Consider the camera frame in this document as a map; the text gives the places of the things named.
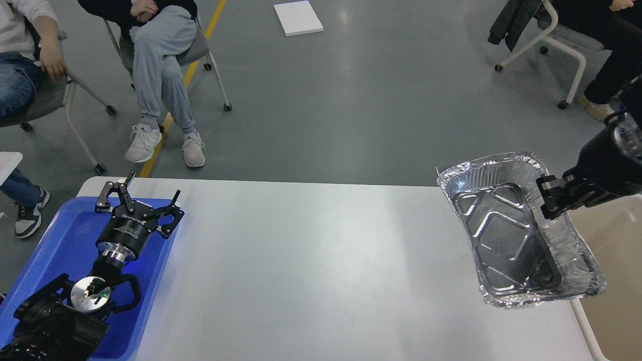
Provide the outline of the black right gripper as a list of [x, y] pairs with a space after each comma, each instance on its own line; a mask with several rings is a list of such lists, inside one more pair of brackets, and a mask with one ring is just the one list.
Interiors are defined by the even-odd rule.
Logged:
[[609, 193], [640, 194], [640, 124], [632, 117], [617, 118], [582, 147], [572, 170], [561, 178], [540, 176], [536, 185], [548, 220], [567, 210], [602, 203]]

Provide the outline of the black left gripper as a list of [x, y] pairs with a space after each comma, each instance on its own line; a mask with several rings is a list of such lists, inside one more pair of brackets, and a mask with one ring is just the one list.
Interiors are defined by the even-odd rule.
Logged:
[[[94, 206], [95, 213], [112, 211], [105, 229], [95, 242], [99, 256], [111, 257], [119, 262], [135, 261], [140, 257], [147, 241], [154, 232], [168, 239], [185, 215], [177, 205], [181, 190], [175, 192], [167, 206], [153, 208], [141, 201], [133, 201], [127, 186], [135, 178], [131, 171], [127, 178], [118, 182], [108, 181], [101, 190]], [[111, 194], [117, 194], [120, 205], [112, 206]], [[170, 216], [170, 222], [160, 224], [159, 220]]]

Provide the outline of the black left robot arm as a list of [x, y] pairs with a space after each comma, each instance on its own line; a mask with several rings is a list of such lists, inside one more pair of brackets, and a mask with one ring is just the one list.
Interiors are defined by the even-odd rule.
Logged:
[[127, 360], [184, 211], [134, 199], [135, 174], [67, 201], [2, 303], [2, 360]]

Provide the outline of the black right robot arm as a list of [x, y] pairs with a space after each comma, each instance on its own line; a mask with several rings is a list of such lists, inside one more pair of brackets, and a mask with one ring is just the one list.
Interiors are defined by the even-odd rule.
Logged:
[[605, 128], [582, 147], [576, 165], [561, 178], [549, 174], [536, 179], [546, 219], [640, 194], [640, 99], [640, 80], [624, 86], [623, 109], [604, 119]]

